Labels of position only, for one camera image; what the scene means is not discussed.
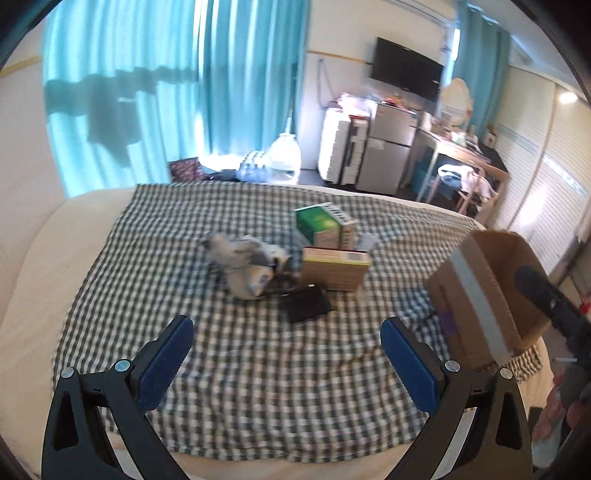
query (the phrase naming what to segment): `plastic water jug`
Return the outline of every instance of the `plastic water jug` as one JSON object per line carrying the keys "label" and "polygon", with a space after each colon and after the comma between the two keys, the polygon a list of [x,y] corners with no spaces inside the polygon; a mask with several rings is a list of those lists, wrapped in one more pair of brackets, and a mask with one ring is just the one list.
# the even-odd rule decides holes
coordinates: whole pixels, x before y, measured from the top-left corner
{"label": "plastic water jug", "polygon": [[296,136],[279,135],[267,152],[266,164],[269,183],[295,185],[301,170],[301,151]]}

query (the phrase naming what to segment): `white mattress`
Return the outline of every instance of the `white mattress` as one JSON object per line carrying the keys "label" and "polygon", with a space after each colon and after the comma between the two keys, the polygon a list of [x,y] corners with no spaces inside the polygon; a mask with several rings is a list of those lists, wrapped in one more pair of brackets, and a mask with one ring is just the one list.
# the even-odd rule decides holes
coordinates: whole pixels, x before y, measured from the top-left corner
{"label": "white mattress", "polygon": [[[335,194],[323,187],[300,187]],[[46,222],[25,257],[17,285],[0,326],[0,433],[16,457],[39,473],[47,413],[51,403],[51,356],[63,322],[86,273],[132,189],[100,190],[64,203]],[[382,197],[416,208],[437,207]],[[519,386],[526,408],[543,406],[552,373],[543,341],[544,368]],[[125,446],[110,435],[116,449]],[[339,463],[303,464],[286,460],[227,462],[174,455],[184,470],[207,480],[339,478],[382,480],[408,446]]]}

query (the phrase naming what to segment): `cardboard box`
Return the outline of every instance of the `cardboard box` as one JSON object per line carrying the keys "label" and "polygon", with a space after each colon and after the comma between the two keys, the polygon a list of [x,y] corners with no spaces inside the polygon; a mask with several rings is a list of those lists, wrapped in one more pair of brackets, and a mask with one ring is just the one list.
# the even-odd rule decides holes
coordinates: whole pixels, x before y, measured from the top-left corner
{"label": "cardboard box", "polygon": [[328,290],[355,291],[370,266],[371,258],[366,252],[305,247],[300,281],[322,284]]}
{"label": "cardboard box", "polygon": [[355,248],[357,222],[333,203],[295,210],[295,227],[314,247]]}
{"label": "cardboard box", "polygon": [[535,253],[516,233],[472,232],[427,280],[452,358],[470,369],[503,365],[533,345],[550,321],[515,289]]}

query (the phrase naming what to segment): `television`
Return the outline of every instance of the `television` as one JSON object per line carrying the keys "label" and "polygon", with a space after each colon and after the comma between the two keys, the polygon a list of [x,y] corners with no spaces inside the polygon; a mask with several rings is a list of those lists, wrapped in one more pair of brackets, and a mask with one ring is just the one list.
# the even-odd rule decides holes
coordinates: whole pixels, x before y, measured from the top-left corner
{"label": "television", "polygon": [[378,38],[370,77],[415,93],[435,102],[443,65],[398,45]]}

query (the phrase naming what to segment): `person's hand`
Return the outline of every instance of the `person's hand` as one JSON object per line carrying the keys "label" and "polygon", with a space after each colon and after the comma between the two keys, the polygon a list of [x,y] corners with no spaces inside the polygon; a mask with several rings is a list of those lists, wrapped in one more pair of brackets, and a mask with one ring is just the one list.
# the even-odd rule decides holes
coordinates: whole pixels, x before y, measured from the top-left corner
{"label": "person's hand", "polygon": [[[557,375],[553,379],[554,388],[550,391],[546,401],[546,406],[540,414],[538,422],[535,424],[534,432],[531,438],[533,442],[550,438],[553,431],[552,425],[559,417],[564,414],[565,409],[556,395],[562,380],[564,380],[564,375]],[[574,428],[574,426],[579,422],[585,408],[586,405],[579,401],[574,402],[570,406],[566,412],[566,422],[569,424],[571,429]]]}

